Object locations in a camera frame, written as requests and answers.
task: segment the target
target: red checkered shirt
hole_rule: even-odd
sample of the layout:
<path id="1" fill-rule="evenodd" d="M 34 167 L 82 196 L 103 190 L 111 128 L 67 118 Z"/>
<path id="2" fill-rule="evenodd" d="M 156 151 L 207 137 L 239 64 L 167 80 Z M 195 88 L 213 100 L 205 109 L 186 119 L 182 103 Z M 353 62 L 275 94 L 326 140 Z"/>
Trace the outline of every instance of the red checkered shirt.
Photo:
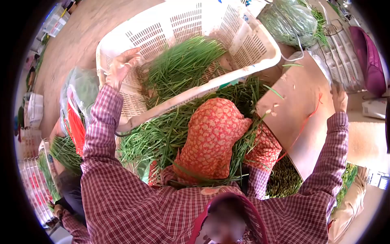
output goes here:
<path id="1" fill-rule="evenodd" d="M 327 243 L 327 218 L 342 186 L 348 141 L 348 118 L 328 119 L 324 147 L 313 173 L 297 194 L 262 200 L 269 173 L 250 168 L 248 196 L 236 186 L 215 194 L 202 188 L 154 189 L 122 167 L 114 157 L 114 131 L 123 98 L 110 86 L 99 92 L 84 145 L 82 199 L 87 228 L 68 211 L 62 222 L 74 243 L 190 243 L 199 218 L 222 192 L 242 197 L 256 243 Z"/>

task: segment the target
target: dirt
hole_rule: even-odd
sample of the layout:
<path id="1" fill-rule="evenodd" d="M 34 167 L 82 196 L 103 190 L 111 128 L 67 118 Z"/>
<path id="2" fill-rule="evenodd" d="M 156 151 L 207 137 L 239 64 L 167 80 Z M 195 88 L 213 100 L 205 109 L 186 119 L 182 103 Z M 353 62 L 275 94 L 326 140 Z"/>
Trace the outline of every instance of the dirt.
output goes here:
<path id="1" fill-rule="evenodd" d="M 60 90 L 75 66 L 96 69 L 96 47 L 112 29 L 163 0 L 83 0 L 44 53 L 34 92 L 44 97 L 42 138 L 60 116 Z"/>

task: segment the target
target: purple bag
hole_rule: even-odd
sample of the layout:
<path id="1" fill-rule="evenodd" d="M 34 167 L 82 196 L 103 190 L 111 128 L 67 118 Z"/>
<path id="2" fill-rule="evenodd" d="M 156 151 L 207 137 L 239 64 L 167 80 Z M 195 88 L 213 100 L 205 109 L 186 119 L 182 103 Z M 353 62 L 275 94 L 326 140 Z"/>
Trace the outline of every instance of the purple bag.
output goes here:
<path id="1" fill-rule="evenodd" d="M 365 88 L 376 96 L 386 92 L 385 76 L 378 50 L 366 32 L 357 26 L 349 27 L 360 67 L 363 71 Z"/>

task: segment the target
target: hand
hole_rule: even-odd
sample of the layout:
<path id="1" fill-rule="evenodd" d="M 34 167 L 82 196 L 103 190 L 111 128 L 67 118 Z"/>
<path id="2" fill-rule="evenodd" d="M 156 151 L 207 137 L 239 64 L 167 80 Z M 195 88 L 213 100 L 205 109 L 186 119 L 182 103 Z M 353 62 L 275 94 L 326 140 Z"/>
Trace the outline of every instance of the hand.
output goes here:
<path id="1" fill-rule="evenodd" d="M 332 82 L 332 99 L 333 99 L 333 106 L 335 107 L 335 112 L 347 112 L 347 105 L 348 105 L 348 95 L 344 91 L 343 86 L 336 82 Z"/>
<path id="2" fill-rule="evenodd" d="M 58 218 L 58 219 L 61 219 L 62 218 L 62 213 L 64 211 L 64 207 L 62 205 L 54 205 L 52 202 L 49 202 L 48 204 L 50 204 L 50 206 L 54 209 L 54 212 L 53 212 L 53 215 Z"/>
<path id="3" fill-rule="evenodd" d="M 140 47 L 129 49 L 115 57 L 110 65 L 110 71 L 106 77 L 106 84 L 119 91 L 122 86 L 122 81 L 130 68 L 136 66 L 141 59 L 141 56 L 136 54 L 140 50 Z"/>

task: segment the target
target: red string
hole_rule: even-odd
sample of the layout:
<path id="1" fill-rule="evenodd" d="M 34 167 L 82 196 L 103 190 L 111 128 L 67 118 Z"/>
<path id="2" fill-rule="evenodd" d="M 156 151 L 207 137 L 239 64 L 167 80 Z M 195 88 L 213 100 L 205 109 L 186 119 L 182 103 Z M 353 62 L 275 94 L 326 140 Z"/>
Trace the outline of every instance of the red string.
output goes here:
<path id="1" fill-rule="evenodd" d="M 319 96 L 318 96 L 318 104 L 317 104 L 316 109 L 314 110 L 314 112 L 313 112 L 311 115 L 309 115 L 309 117 L 307 117 L 307 118 L 305 119 L 305 121 L 303 122 L 303 125 L 302 125 L 302 127 L 301 127 L 301 130 L 299 131 L 299 134 L 298 134 L 298 136 L 296 137 L 295 141 L 291 144 L 290 148 L 287 149 L 286 152 L 285 152 L 282 156 L 280 156 L 280 157 L 278 158 L 278 160 L 276 160 L 276 162 L 278 162 L 280 159 L 282 159 L 284 156 L 286 156 L 286 155 L 287 155 L 287 152 L 293 147 L 293 145 L 295 144 L 295 142 L 298 140 L 299 136 L 301 135 L 301 133 L 302 133 L 302 131 L 303 131 L 303 129 L 304 129 L 306 123 L 307 123 L 307 121 L 309 121 L 309 118 L 312 117 L 312 116 L 317 112 L 317 109 L 318 109 L 319 104 L 320 104 L 320 103 L 322 104 L 321 98 L 322 98 L 322 93 L 319 93 Z"/>

